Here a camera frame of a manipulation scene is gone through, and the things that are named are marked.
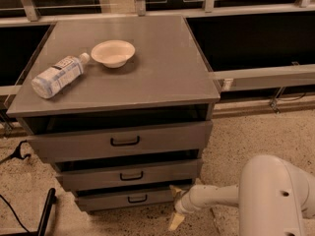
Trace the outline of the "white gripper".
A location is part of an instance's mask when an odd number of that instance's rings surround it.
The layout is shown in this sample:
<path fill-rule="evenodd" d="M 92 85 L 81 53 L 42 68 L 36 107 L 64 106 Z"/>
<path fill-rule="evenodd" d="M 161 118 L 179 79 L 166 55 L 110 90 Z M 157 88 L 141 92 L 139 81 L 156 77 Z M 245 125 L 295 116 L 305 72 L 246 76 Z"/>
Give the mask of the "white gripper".
<path fill-rule="evenodd" d="M 183 190 L 177 186 L 169 186 L 174 200 L 175 212 L 171 215 L 169 220 L 168 230 L 174 231 L 183 222 L 185 216 L 182 214 L 191 214 L 197 209 L 190 201 L 190 196 L 188 192 L 183 192 Z"/>

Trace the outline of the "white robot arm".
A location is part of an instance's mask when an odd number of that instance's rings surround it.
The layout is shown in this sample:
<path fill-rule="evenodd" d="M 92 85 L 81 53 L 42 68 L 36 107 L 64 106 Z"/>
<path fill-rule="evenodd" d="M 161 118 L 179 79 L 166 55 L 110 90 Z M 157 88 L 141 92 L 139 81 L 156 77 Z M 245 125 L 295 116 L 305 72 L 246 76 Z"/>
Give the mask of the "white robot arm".
<path fill-rule="evenodd" d="M 170 231 L 187 214 L 215 205 L 238 208 L 239 236 L 306 236 L 303 220 L 315 218 L 315 176 L 273 155 L 251 158 L 236 185 L 170 190 L 174 197 Z"/>

